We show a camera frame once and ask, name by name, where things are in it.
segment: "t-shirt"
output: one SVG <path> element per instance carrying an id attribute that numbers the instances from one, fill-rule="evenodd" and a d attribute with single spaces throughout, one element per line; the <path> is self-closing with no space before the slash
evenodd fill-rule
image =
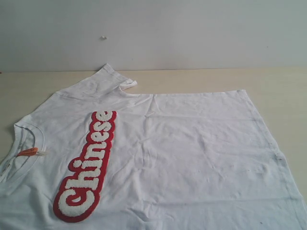
<path id="1" fill-rule="evenodd" d="M 306 205 L 245 90 L 128 94 L 108 64 L 14 125 L 1 230 L 304 230 Z M 37 148 L 25 156 L 22 150 Z"/>

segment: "red and white text patch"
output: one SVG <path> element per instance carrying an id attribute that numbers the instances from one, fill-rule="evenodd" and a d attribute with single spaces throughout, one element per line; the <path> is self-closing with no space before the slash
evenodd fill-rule
<path id="1" fill-rule="evenodd" d="M 87 143 L 80 157 L 68 165 L 75 173 L 63 179 L 53 203 L 54 213 L 61 220 L 82 221 L 98 205 L 112 147 L 115 118 L 115 111 L 93 112 Z"/>

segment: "light wooden surface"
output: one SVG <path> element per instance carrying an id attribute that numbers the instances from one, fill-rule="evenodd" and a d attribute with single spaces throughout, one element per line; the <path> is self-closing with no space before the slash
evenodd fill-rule
<path id="1" fill-rule="evenodd" d="M 55 91 L 94 72 L 4 73 L 0 75 L 0 160 L 13 142 L 13 124 Z M 222 92 L 246 89 L 286 155 L 307 198 L 307 68 L 120 71 L 138 82 L 129 93 Z"/>

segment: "sleeve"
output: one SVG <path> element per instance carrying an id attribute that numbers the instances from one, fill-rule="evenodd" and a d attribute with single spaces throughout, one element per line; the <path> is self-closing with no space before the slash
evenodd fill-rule
<path id="1" fill-rule="evenodd" d="M 133 87 L 136 81 L 114 71 L 109 64 L 105 64 L 97 73 L 75 85 L 57 91 L 58 94 L 77 99 L 90 99 L 108 94 L 119 86 L 125 89 Z"/>

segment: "white wall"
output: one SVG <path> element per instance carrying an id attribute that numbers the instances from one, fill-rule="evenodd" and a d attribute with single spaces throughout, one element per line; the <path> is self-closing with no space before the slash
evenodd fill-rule
<path id="1" fill-rule="evenodd" d="M 307 0 L 0 0 L 0 71 L 307 65 L 306 10 Z"/>

